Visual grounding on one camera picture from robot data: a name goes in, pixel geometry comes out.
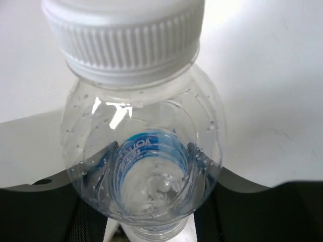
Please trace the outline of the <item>blue label bottle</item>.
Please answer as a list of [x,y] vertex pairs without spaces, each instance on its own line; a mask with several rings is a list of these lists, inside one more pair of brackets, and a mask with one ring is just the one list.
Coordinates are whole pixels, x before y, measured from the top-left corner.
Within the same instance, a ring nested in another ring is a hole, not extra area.
[[43,1],[77,77],[61,124],[71,183],[92,208],[167,241],[212,193],[225,116],[196,64],[204,1]]

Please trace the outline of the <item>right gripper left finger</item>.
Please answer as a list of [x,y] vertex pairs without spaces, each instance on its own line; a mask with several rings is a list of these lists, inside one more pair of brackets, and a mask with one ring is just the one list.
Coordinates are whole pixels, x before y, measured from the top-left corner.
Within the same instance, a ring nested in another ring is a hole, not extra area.
[[98,195],[112,142],[80,161],[28,185],[1,189],[1,241],[109,241],[118,223],[80,196]]

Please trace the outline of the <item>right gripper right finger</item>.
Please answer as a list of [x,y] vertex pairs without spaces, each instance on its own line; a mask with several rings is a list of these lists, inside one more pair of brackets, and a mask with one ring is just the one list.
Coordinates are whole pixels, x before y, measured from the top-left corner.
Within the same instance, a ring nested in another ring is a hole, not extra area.
[[291,181],[256,193],[222,182],[194,212],[198,241],[322,241],[322,182]]

